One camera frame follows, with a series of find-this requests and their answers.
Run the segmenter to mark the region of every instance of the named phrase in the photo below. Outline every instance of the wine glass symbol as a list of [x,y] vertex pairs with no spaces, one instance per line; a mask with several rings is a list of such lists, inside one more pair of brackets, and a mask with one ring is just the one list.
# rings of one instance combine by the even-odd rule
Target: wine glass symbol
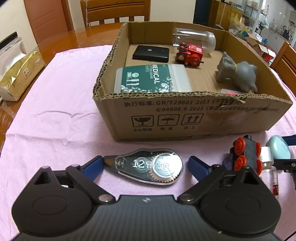
[[134,118],[135,121],[142,123],[139,126],[146,126],[146,125],[144,125],[144,122],[149,121],[150,119],[151,119],[151,117],[138,117],[138,118]]

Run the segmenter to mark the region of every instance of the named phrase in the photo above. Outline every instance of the red wooden toy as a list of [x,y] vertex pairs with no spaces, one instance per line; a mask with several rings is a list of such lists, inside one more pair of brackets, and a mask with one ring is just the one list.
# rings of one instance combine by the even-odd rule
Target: red wooden toy
[[176,61],[182,61],[185,65],[199,66],[203,56],[202,47],[194,44],[187,45],[182,42],[178,47],[179,52],[176,55]]

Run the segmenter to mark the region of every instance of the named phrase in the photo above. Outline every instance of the umbrella symbol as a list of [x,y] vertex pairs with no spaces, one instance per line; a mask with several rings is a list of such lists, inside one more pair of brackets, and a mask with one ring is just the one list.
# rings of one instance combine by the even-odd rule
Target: umbrella symbol
[[174,121],[175,117],[174,116],[169,116],[167,118],[161,119],[162,121],[166,121],[166,125],[168,124],[169,121]]
[[151,119],[151,117],[138,117],[138,118],[134,118],[135,121],[142,123],[139,126],[146,126],[146,125],[144,125],[144,122],[149,121],[150,119]]

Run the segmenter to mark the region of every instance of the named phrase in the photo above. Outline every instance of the pink tablecloth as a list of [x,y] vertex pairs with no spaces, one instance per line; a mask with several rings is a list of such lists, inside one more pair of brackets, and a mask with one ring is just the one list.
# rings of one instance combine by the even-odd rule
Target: pink tablecloth
[[[220,163],[239,136],[170,142],[113,141],[92,99],[93,85],[110,48],[101,46],[56,54],[25,98],[7,131],[0,157],[1,240],[10,240],[18,233],[11,217],[12,204],[41,166],[60,170],[70,164],[84,164],[96,155],[123,154],[138,148],[171,148],[181,155],[185,167],[174,185],[145,185],[108,171],[95,182],[117,198],[120,194],[177,197],[197,182],[186,166],[191,155],[209,165]],[[291,91],[283,86],[296,103]],[[295,116],[293,105],[271,130],[253,133],[253,139],[266,143],[275,134],[295,134]],[[290,174],[279,173],[279,183],[282,216],[276,234],[285,239],[296,229],[296,191]]]

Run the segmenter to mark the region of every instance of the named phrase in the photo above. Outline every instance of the gold packaging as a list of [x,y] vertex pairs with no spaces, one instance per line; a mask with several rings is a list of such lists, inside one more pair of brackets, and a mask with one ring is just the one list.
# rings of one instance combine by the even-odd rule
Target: gold packaging
[[0,96],[6,101],[18,101],[44,67],[45,62],[38,50],[22,57],[5,73],[0,81]]

